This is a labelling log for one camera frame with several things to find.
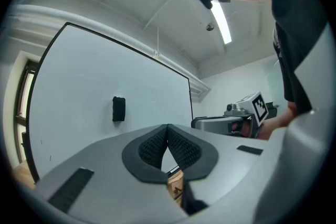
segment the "hand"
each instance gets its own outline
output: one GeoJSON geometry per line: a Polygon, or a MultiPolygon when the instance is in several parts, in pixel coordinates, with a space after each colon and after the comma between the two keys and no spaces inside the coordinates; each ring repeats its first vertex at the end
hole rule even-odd
{"type": "MultiPolygon", "coordinates": [[[[273,121],[265,120],[263,124],[260,126],[257,139],[269,140],[275,128],[276,128],[276,125],[274,124],[273,121]]],[[[237,123],[232,124],[232,131],[235,131],[235,130],[237,130],[237,123]]],[[[243,127],[241,128],[240,132],[244,137],[250,136],[250,122],[249,121],[243,122],[243,127]]]]}
{"type": "MultiPolygon", "coordinates": [[[[232,131],[234,132],[235,130],[237,130],[237,123],[232,124],[232,131]]],[[[243,122],[243,127],[241,128],[240,132],[244,137],[250,136],[250,122],[249,121],[243,122]]]]}

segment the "black mesh cushion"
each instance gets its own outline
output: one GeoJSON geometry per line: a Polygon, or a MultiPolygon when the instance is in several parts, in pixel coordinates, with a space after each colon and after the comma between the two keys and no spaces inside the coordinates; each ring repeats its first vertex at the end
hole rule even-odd
{"type": "Polygon", "coordinates": [[[205,178],[218,161],[213,145],[169,124],[132,140],[122,151],[123,163],[142,182],[166,184],[161,164],[167,146],[186,182],[205,178]]]}
{"type": "Polygon", "coordinates": [[[139,146],[140,158],[149,165],[161,169],[163,154],[167,149],[166,130],[156,133],[139,146]]]}
{"type": "Polygon", "coordinates": [[[201,148],[179,135],[177,131],[168,128],[167,136],[169,139],[168,148],[182,170],[192,166],[201,157],[201,148]]]}

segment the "fluorescent light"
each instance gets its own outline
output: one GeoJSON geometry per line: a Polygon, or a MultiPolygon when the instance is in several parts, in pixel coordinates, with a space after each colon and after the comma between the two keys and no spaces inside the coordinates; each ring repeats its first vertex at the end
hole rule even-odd
{"type": "Polygon", "coordinates": [[[225,44],[228,44],[232,41],[229,26],[227,25],[227,21],[222,10],[221,4],[217,0],[212,0],[212,13],[215,16],[217,21],[217,25],[220,29],[220,33],[222,34],[222,38],[225,44]]]}

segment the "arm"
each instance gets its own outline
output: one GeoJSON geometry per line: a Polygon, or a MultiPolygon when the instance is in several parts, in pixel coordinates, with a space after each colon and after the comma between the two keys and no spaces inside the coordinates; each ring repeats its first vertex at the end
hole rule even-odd
{"type": "Polygon", "coordinates": [[[288,107],[283,114],[263,122],[260,127],[258,139],[268,140],[275,129],[287,127],[296,115],[297,109],[295,103],[288,102],[288,107]]]}

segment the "wooden floor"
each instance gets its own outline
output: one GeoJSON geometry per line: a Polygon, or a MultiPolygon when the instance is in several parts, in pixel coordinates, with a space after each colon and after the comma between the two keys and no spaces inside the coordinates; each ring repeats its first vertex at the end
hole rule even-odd
{"type": "Polygon", "coordinates": [[[22,162],[13,170],[14,178],[26,185],[28,188],[35,189],[33,177],[28,168],[27,161],[22,162]]]}
{"type": "Polygon", "coordinates": [[[167,189],[172,198],[179,206],[182,203],[183,195],[183,172],[179,170],[175,175],[168,179],[167,189]]]}

